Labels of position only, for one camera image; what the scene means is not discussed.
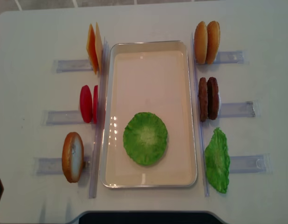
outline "table surface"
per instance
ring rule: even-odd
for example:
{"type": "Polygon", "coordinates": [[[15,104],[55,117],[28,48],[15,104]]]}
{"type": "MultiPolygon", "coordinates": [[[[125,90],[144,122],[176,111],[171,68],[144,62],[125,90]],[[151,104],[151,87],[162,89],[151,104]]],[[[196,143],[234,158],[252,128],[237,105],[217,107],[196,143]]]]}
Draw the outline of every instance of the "table surface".
{"type": "MultiPolygon", "coordinates": [[[[194,123],[198,117],[194,110],[194,123]]],[[[198,126],[195,125],[195,137],[198,126]]],[[[0,16],[0,223],[68,223],[89,211],[208,211],[227,223],[288,223],[288,3],[237,0],[8,12],[0,16]],[[204,197],[200,145],[198,179],[186,189],[107,189],[88,199],[89,177],[36,176],[34,158],[61,157],[68,132],[91,153],[92,125],[42,126],[44,110],[76,110],[92,72],[56,74],[56,59],[85,59],[89,24],[98,22],[110,46],[122,42],[183,41],[200,21],[220,23],[220,50],[247,51],[249,64],[205,72],[218,78],[223,102],[258,100],[256,119],[222,120],[229,154],[270,153],[272,174],[232,174],[225,195],[204,197]]]]}

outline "brown patty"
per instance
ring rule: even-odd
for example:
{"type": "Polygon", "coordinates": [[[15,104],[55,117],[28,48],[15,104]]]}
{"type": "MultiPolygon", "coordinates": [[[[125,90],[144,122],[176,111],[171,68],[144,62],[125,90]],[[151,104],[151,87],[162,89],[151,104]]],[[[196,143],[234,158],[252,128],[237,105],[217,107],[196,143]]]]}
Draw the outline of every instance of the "brown patty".
{"type": "Polygon", "coordinates": [[[207,82],[206,78],[201,78],[199,81],[199,104],[200,104],[200,120],[206,121],[208,116],[208,98],[207,98],[207,82]]]}
{"type": "Polygon", "coordinates": [[[219,87],[217,79],[210,77],[207,81],[208,118],[215,120],[219,112],[219,87]]]}

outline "tray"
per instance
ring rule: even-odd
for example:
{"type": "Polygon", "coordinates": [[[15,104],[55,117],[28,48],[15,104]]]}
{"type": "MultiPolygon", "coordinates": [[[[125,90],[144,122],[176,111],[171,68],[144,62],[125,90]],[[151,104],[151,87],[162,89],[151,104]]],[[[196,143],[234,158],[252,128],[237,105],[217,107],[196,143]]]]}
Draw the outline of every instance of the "tray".
{"type": "Polygon", "coordinates": [[[108,188],[187,187],[197,178],[186,46],[180,41],[128,43],[110,53],[100,178],[108,188]],[[155,165],[137,165],[123,132],[138,112],[159,116],[168,148],[155,165]]]}

